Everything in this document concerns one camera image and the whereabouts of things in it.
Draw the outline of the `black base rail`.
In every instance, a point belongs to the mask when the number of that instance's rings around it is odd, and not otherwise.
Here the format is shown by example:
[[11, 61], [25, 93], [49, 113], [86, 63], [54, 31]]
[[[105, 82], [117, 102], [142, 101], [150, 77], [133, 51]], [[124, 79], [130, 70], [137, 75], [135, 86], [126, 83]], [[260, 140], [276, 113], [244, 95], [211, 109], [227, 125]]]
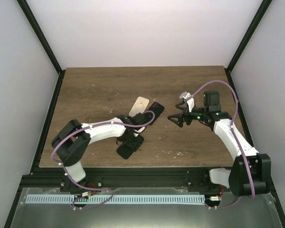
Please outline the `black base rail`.
[[[79, 184], [98, 189], [177, 188], [199, 193], [220, 192], [222, 185], [210, 182], [209, 170], [209, 167], [86, 168], [86, 177]], [[20, 187], [81, 191], [61, 168], [37, 168], [32, 174], [22, 176]]]

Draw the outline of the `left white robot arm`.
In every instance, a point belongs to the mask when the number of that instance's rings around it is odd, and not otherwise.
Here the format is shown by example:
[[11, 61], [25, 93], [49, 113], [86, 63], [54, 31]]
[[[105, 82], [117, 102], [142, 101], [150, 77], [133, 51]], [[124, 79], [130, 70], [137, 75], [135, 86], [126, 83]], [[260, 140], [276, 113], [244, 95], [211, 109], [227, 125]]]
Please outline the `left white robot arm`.
[[58, 155], [59, 165], [66, 169], [66, 176], [71, 178], [71, 187], [78, 192], [87, 188], [86, 172], [81, 158], [92, 143], [108, 138], [115, 138], [118, 145], [116, 152], [127, 160], [142, 145], [144, 138], [140, 135], [145, 127], [155, 119], [153, 111], [138, 113], [134, 117], [120, 115], [111, 120], [97, 123], [80, 123], [71, 120], [52, 140], [54, 155]]

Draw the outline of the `beige cased phone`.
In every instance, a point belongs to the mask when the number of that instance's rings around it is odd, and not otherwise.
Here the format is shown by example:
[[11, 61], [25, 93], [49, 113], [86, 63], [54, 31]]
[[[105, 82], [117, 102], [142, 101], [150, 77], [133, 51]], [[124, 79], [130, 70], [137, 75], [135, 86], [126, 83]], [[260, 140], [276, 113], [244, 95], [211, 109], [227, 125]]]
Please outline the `beige cased phone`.
[[143, 113], [149, 104], [149, 99], [144, 97], [137, 97], [136, 101], [134, 102], [132, 108], [129, 111], [129, 116], [134, 117], [138, 113]]

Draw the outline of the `metal front panel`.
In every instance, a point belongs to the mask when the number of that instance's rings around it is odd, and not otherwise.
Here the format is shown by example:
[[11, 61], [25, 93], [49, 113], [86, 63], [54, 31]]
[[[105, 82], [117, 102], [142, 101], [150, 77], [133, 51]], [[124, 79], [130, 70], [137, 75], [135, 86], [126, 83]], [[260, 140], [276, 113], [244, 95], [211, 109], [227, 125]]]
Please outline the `metal front panel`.
[[[241, 200], [226, 192], [216, 209], [178, 204], [26, 204], [29, 194], [72, 195], [24, 189], [9, 228], [280, 228], [270, 194]], [[113, 195], [199, 195], [176, 189], [118, 189]]]

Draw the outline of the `black frame post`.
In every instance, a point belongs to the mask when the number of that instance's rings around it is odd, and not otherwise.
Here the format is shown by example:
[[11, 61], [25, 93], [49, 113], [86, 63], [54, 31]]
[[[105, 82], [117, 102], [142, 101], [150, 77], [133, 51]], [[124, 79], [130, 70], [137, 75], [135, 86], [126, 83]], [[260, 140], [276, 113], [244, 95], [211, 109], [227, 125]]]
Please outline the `black frame post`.
[[27, 21], [29, 22], [31, 28], [33, 29], [35, 35], [37, 36], [40, 44], [42, 45], [48, 59], [50, 60], [52, 66], [54, 67], [55, 71], [60, 75], [63, 72], [57, 58], [54, 55], [50, 44], [47, 41], [46, 36], [44, 35], [36, 17], [34, 16], [33, 11], [31, 10], [28, 2], [26, 0], [17, 0], [18, 5], [20, 6], [22, 12], [24, 13]]
[[231, 58], [230, 63], [228, 64], [227, 68], [225, 68], [226, 73], [231, 73], [234, 67], [236, 66], [237, 62], [239, 61], [241, 55], [243, 54], [245, 48], [247, 47], [250, 39], [252, 38], [254, 32], [256, 31], [259, 23], [261, 22], [271, 3], [272, 0], [263, 0], [261, 2], [244, 36], [242, 37], [239, 46], [237, 47], [233, 57]]

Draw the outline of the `black cased phone front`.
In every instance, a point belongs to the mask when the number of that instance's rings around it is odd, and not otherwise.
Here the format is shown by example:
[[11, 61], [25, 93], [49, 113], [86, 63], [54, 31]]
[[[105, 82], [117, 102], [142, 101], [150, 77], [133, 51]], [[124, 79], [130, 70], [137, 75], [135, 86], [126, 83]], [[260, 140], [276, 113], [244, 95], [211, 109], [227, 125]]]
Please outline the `black cased phone front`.
[[130, 140], [126, 140], [122, 137], [118, 137], [116, 139], [116, 144], [118, 145], [116, 152], [123, 159], [127, 160], [130, 158], [130, 156], [134, 152], [136, 152], [139, 149], [143, 141], [144, 141], [144, 138], [140, 135], [133, 137]]

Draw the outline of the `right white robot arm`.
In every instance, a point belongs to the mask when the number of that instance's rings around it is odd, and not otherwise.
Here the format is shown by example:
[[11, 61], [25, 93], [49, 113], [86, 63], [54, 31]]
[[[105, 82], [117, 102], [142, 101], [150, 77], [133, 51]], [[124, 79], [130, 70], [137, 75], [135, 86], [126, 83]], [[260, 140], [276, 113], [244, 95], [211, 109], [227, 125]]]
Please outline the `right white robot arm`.
[[203, 189], [213, 191], [222, 185], [237, 197], [267, 194], [271, 186], [270, 157], [259, 153], [239, 132], [231, 115], [221, 110], [217, 91], [206, 91], [203, 98], [204, 106], [196, 107], [191, 94], [183, 92], [181, 102], [175, 105], [181, 113], [168, 116], [168, 120], [179, 127], [190, 125], [194, 120], [205, 124], [219, 137], [233, 159], [229, 170], [211, 169], [201, 180]]

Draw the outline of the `left black frame post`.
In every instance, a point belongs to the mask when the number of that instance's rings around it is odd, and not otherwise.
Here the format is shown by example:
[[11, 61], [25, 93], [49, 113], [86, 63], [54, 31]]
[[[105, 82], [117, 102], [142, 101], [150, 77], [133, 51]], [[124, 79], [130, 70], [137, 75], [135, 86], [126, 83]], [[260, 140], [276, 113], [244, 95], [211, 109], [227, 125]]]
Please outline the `left black frame post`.
[[42, 45], [48, 59], [50, 60], [52, 66], [54, 67], [55, 71], [60, 75], [63, 72], [57, 58], [54, 55], [50, 44], [47, 41], [46, 36], [44, 35], [36, 17], [34, 16], [33, 11], [31, 10], [28, 2], [26, 0], [17, 0], [18, 5], [20, 6], [22, 12], [24, 13], [27, 21], [29, 22], [31, 28], [33, 29], [35, 35], [37, 36], [40, 44]]

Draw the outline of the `black cased phone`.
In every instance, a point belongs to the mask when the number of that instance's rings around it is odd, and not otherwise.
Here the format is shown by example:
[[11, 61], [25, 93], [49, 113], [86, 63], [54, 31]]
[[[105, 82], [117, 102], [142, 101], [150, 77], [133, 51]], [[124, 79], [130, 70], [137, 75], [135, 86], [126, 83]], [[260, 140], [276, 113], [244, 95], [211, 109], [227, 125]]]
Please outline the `black cased phone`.
[[164, 111], [164, 106], [158, 102], [154, 102], [149, 109], [143, 114], [146, 118], [147, 122], [150, 122], [149, 125], [152, 125], [157, 118], [162, 114]]
[[116, 152], [123, 159], [127, 160], [130, 158], [130, 156], [134, 152], [136, 152], [139, 149], [143, 141], [144, 141], [144, 138], [140, 135], [133, 137], [130, 140], [126, 140], [122, 137], [118, 137], [116, 139], [116, 144], [118, 145]]

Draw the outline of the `right black frame post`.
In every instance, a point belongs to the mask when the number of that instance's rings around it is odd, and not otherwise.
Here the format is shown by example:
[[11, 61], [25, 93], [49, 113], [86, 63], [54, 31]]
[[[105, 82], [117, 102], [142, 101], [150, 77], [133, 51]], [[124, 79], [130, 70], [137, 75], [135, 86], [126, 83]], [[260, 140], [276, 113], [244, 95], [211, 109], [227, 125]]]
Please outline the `right black frame post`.
[[230, 63], [228, 64], [227, 68], [225, 68], [226, 73], [231, 73], [234, 67], [236, 66], [237, 62], [239, 61], [241, 55], [243, 54], [245, 48], [247, 47], [250, 39], [252, 38], [254, 32], [256, 31], [259, 23], [261, 22], [271, 3], [272, 0], [263, 0], [261, 2], [244, 36], [242, 37], [239, 46], [237, 47], [233, 57], [231, 58]]

